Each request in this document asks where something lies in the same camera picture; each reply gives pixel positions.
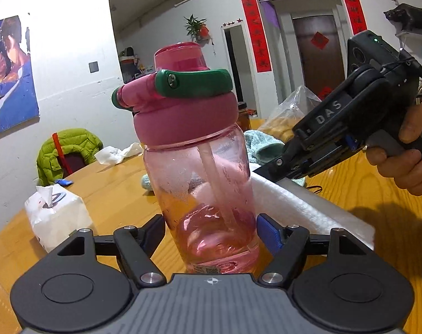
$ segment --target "wall shelf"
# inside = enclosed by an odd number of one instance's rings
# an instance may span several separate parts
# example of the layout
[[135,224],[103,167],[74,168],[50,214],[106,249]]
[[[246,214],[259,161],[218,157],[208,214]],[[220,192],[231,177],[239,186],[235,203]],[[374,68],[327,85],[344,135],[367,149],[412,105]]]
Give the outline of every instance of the wall shelf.
[[422,40],[422,34],[418,34],[416,32],[411,32],[411,31],[404,31],[403,30],[403,31],[395,34],[395,36],[399,39],[414,38],[414,39]]

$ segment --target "anime poster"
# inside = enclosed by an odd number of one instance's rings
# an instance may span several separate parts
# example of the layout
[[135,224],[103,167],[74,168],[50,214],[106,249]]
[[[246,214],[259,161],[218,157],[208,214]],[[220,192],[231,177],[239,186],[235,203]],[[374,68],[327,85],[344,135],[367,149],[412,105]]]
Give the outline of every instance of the anime poster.
[[30,30],[19,16],[0,20],[0,133],[39,115]]

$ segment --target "brown jar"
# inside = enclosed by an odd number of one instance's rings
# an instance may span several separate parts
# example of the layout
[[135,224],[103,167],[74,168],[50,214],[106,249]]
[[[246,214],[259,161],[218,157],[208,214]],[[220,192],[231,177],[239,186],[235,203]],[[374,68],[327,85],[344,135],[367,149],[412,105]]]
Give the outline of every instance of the brown jar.
[[250,115],[248,114],[247,105],[244,101],[238,102],[239,116],[237,118],[237,125],[241,130],[246,132],[251,129]]

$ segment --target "human hand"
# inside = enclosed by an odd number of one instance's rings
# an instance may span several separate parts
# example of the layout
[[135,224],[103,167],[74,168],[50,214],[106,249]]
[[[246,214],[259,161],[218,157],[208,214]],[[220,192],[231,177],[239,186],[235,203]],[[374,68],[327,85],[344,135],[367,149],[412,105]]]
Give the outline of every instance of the human hand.
[[[399,131],[403,143],[415,141],[422,132],[422,103],[409,108]],[[395,157],[387,157],[382,148],[368,148],[367,159],[383,177],[394,178],[395,184],[412,195],[422,196],[421,152],[410,149]]]

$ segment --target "hanging plant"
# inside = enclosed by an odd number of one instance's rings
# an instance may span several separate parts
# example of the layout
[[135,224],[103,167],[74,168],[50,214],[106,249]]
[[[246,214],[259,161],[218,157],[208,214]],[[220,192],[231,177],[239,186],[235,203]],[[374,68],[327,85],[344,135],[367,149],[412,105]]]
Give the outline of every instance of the hanging plant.
[[209,30],[206,27],[206,19],[196,19],[194,15],[188,19],[185,17],[185,28],[188,31],[188,36],[192,37],[195,41],[201,41],[209,36]]

